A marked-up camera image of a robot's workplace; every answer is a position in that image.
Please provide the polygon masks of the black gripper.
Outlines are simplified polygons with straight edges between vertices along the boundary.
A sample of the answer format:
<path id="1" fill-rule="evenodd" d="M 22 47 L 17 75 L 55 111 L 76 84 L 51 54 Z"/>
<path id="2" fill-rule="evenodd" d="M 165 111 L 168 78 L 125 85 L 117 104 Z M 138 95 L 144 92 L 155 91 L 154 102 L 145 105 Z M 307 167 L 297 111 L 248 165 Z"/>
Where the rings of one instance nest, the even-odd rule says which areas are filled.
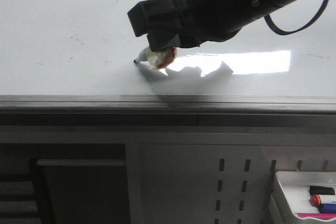
<path id="1" fill-rule="evenodd" d="M 224 42 L 243 27 L 264 18 L 275 33 L 270 14 L 296 0 L 147 0 L 128 11 L 137 37 L 147 34 L 152 51 L 194 48 L 204 42 Z"/>

